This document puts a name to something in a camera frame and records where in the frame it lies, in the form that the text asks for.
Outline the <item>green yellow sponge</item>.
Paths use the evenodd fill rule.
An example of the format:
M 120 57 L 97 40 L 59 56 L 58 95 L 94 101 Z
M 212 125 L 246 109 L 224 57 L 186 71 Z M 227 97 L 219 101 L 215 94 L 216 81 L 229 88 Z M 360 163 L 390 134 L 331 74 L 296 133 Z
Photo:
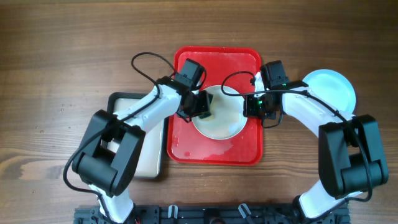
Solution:
M 212 115 L 212 113 L 210 111 L 206 111 L 206 112 L 202 113 L 201 115 L 199 115 L 198 118 L 200 120 L 209 121 L 209 120 L 214 119 L 214 116 Z

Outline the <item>white plate with red stain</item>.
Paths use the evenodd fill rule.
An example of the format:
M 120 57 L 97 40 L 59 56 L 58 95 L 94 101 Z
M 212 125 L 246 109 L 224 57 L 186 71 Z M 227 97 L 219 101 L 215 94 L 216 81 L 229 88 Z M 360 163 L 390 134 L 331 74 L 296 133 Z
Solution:
M 205 91 L 213 95 L 210 115 L 206 118 L 194 117 L 195 128 L 215 140 L 229 139 L 240 133 L 248 120 L 243 116 L 244 98 L 224 94 L 220 85 L 209 86 Z

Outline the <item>light blue plate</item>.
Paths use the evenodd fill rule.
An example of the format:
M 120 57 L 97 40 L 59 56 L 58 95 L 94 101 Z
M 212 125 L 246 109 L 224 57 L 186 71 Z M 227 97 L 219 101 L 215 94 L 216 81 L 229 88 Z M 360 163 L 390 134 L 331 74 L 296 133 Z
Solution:
M 303 81 L 327 103 L 353 114 L 356 107 L 356 93 L 352 84 L 342 74 L 334 70 L 319 69 L 310 72 Z

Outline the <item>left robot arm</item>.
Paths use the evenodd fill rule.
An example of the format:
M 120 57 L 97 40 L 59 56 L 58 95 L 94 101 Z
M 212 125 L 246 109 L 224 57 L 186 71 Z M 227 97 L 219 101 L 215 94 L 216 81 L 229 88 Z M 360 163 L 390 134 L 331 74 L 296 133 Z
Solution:
M 165 118 L 177 115 L 189 123 L 210 115 L 212 95 L 201 89 L 206 70 L 187 59 L 178 72 L 154 82 L 154 89 L 130 108 L 97 111 L 79 148 L 69 158 L 71 169 L 95 194 L 108 223 L 124 223 L 134 210 L 128 185 L 136 172 L 146 134 Z

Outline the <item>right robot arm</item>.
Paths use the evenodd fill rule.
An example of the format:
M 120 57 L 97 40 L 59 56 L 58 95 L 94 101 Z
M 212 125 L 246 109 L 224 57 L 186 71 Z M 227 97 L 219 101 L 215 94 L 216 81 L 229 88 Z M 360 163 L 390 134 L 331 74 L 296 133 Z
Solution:
M 317 96 L 303 81 L 290 81 L 280 60 L 260 67 L 244 94 L 243 114 L 261 121 L 284 115 L 299 120 L 318 138 L 319 181 L 294 200 L 296 223 L 319 221 L 342 205 L 367 202 L 389 178 L 377 121 L 355 116 Z

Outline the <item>red plastic tray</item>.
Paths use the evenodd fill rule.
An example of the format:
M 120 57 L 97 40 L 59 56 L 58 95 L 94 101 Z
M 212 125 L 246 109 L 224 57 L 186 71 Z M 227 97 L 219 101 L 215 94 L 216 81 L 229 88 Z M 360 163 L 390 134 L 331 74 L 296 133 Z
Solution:
M 258 72 L 262 59 L 253 49 L 238 47 L 186 46 L 175 53 L 174 66 L 181 70 L 186 59 L 202 65 L 206 80 L 202 86 L 220 85 L 229 96 L 242 96 L 254 91 L 251 78 Z M 243 130 L 224 140 L 210 139 L 177 115 L 169 119 L 167 153 L 177 162 L 253 166 L 262 157 L 263 128 L 261 120 L 247 118 Z

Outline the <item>black tray with soapy water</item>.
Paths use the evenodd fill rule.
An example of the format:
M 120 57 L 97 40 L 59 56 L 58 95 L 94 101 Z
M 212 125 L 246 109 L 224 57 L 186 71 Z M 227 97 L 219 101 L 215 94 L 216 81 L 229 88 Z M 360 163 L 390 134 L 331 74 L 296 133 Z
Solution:
M 125 110 L 144 96 L 143 93 L 112 93 L 108 98 L 107 112 Z M 168 122 L 166 118 L 146 133 L 134 179 L 156 179 L 160 175 L 162 157 L 167 145 Z

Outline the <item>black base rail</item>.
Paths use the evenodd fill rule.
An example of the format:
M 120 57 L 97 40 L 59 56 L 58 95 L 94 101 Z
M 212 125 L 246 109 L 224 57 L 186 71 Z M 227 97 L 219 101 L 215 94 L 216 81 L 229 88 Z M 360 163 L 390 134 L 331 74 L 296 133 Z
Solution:
M 170 205 L 160 207 L 158 205 L 135 206 L 132 215 L 124 223 L 166 224 L 166 223 L 298 223 L 298 217 L 293 215 L 292 205 L 287 203 L 268 204 L 254 206 L 241 204 L 235 207 L 178 207 Z M 94 224 L 110 223 L 100 212 L 100 207 L 76 208 L 73 223 Z M 312 223 L 351 223 L 351 217 L 347 205 L 343 205 L 334 212 Z

